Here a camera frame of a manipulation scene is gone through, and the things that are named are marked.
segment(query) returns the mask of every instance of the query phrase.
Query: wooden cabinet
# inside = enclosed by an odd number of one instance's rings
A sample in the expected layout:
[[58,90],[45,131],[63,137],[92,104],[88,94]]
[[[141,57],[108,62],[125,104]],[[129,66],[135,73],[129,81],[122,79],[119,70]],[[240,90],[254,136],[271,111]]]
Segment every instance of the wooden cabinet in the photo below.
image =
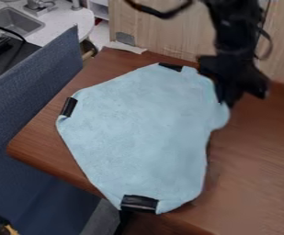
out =
[[[166,10],[179,4],[180,0],[136,0],[156,9]],[[135,38],[137,46],[150,51],[195,61],[200,54],[212,54],[214,29],[207,8],[197,2],[189,10],[171,20],[161,20],[139,13],[123,0],[110,0],[111,39],[116,32],[124,32]],[[284,0],[273,0],[267,18],[266,31],[274,40],[274,51],[258,66],[273,80],[284,83]],[[261,40],[258,52],[267,43]]]

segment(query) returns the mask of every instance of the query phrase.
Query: white shelf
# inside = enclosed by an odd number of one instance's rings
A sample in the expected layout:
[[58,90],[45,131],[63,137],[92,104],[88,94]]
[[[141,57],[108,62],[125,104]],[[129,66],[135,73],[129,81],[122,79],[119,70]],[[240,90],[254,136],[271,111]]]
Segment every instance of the white shelf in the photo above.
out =
[[101,4],[90,2],[90,9],[94,12],[95,17],[108,20],[108,7]]
[[90,0],[90,2],[98,5],[108,6],[108,0]]

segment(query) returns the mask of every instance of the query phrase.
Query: sink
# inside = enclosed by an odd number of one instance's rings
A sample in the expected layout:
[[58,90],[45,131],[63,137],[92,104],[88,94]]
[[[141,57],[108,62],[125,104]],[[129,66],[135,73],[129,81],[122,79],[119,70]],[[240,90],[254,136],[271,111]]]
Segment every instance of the sink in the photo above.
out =
[[23,37],[37,32],[44,26],[44,23],[12,7],[5,7],[0,10],[0,27],[13,30]]

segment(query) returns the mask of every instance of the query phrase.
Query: microfiber cloth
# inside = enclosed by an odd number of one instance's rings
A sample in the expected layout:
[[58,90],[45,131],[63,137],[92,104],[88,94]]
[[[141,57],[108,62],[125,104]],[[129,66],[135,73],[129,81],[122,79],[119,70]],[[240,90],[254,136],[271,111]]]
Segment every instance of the microfiber cloth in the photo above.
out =
[[117,208],[126,196],[158,200],[156,214],[202,191],[210,133],[230,117],[213,82],[190,67],[153,64],[73,95],[62,139],[90,182]]

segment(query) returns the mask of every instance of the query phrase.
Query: desk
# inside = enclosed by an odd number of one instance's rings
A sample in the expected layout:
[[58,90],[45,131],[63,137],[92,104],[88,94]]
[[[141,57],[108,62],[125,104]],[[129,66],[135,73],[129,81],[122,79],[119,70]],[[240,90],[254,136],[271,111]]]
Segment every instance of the desk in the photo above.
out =
[[[66,97],[77,90],[154,62],[195,66],[150,52],[103,49],[14,137],[7,152],[101,196],[65,147],[55,120]],[[266,101],[244,97],[230,123],[213,134],[210,161],[210,184],[199,199],[160,217],[147,217],[187,228],[187,234],[284,234],[283,84],[273,84]]]

